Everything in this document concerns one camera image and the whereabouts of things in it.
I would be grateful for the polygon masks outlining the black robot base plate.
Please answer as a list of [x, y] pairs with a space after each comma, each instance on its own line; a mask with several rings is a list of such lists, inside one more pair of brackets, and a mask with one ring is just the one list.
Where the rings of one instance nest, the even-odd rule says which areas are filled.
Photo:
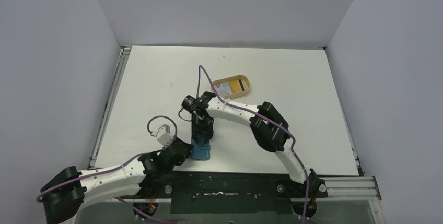
[[278, 214], [305, 212], [311, 217], [316, 201], [327, 198], [326, 182], [311, 175], [308, 183], [292, 181], [287, 174], [173, 171], [144, 185], [124, 200], [170, 203], [172, 214]]

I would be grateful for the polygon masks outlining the teal leather card holder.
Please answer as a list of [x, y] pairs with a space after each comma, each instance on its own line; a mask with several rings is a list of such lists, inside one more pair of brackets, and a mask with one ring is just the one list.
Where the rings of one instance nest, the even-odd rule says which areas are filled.
[[191, 158], [193, 160], [206, 161], [211, 158], [211, 145], [210, 142], [204, 142], [202, 140], [191, 140], [193, 146]]

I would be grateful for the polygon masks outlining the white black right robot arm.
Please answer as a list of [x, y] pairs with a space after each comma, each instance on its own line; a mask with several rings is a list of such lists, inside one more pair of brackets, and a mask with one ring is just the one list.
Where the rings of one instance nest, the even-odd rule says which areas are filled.
[[229, 102], [212, 92], [200, 97], [186, 96], [181, 109], [191, 115], [191, 143], [194, 150], [208, 145], [213, 138], [215, 119], [224, 119], [249, 128], [260, 148], [274, 153], [294, 182], [294, 191], [311, 201], [327, 196], [325, 181], [309, 169], [295, 152], [295, 137], [288, 123], [269, 102], [246, 105]]

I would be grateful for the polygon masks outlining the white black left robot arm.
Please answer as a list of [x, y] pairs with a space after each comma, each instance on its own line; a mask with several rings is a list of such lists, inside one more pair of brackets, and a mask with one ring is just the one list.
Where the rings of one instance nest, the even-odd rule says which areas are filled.
[[149, 197], [161, 179], [182, 165], [193, 146], [179, 138], [162, 150], [136, 154], [119, 166], [77, 170], [70, 166], [40, 190], [47, 223], [63, 223], [87, 206], [122, 196]]

